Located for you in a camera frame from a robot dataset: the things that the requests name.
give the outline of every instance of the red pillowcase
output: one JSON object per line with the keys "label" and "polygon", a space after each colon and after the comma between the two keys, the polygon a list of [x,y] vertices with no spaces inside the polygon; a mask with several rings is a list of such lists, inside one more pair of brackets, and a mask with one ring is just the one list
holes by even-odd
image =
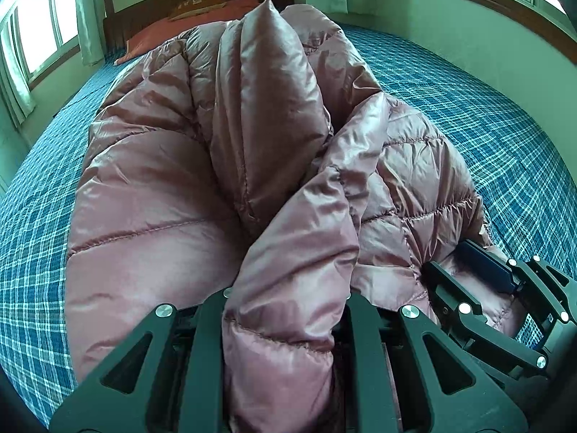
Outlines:
{"label": "red pillowcase", "polygon": [[241,19],[258,5],[258,0],[232,0],[228,1],[223,8],[213,9],[207,13],[189,18],[176,21],[169,21],[168,18],[161,19],[145,27],[128,40],[126,42],[126,55],[116,60],[114,65],[120,65],[139,55],[144,55],[167,40],[172,39],[172,37],[176,37],[178,34],[201,24]]}

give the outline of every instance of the bed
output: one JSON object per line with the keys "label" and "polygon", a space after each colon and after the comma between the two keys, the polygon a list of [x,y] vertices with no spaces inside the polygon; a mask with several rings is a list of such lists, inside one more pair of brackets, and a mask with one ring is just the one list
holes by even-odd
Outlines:
{"label": "bed", "polygon": [[[0,209],[0,364],[44,424],[76,387],[63,300],[67,235],[87,127],[125,68],[113,65],[118,50],[179,1],[146,0],[109,14],[106,63],[40,137]],[[273,1],[282,7],[292,0]],[[577,189],[535,121],[414,43],[360,27],[343,30],[383,89],[422,109],[463,154],[503,251],[524,259],[537,253],[577,275]],[[519,338],[533,345],[539,334],[529,322]]]}

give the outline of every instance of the puffy duvet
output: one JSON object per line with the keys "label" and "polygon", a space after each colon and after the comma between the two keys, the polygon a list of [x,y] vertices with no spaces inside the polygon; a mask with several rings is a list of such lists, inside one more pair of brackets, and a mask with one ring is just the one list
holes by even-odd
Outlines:
{"label": "puffy duvet", "polygon": [[420,267],[437,260],[515,332],[515,302],[453,258],[466,238],[492,244],[451,143],[380,89],[322,13],[266,1],[166,42],[103,101],[69,236],[74,371],[82,381],[159,303],[232,286],[231,427],[316,431],[350,291],[435,319]]}

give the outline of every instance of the pillow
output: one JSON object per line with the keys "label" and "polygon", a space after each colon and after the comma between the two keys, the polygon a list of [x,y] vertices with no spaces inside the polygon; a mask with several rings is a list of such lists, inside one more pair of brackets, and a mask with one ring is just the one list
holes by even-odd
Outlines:
{"label": "pillow", "polygon": [[226,0],[186,0],[174,8],[168,17],[170,21],[207,13],[213,9],[222,8]]}
{"label": "pillow", "polygon": [[120,57],[114,65],[128,62],[139,55],[144,55],[155,49],[172,37],[178,36],[188,29],[215,21],[233,21],[242,19],[246,13],[259,5],[258,0],[232,0],[227,1],[223,8],[213,9],[204,14],[190,16],[188,18],[171,21],[169,18],[161,19],[150,26],[145,27],[138,34],[126,42],[126,55]]}

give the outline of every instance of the silver screw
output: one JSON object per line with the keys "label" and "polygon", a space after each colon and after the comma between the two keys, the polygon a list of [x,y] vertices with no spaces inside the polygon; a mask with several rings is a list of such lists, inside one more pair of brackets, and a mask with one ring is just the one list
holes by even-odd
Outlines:
{"label": "silver screw", "polygon": [[541,355],[539,358],[537,358],[537,367],[539,369],[543,369],[546,366],[547,366],[547,359],[543,355]]}
{"label": "silver screw", "polygon": [[172,314],[172,306],[169,304],[161,304],[154,312],[159,318],[168,318]]}
{"label": "silver screw", "polygon": [[471,305],[468,302],[459,304],[459,312],[461,314],[469,314],[471,312]]}
{"label": "silver screw", "polygon": [[419,315],[419,308],[417,308],[416,306],[413,306],[411,304],[408,304],[406,306],[403,306],[401,308],[400,312],[402,312],[402,314],[403,314],[403,316],[405,316],[405,318],[414,319],[414,318],[418,317],[418,315]]}

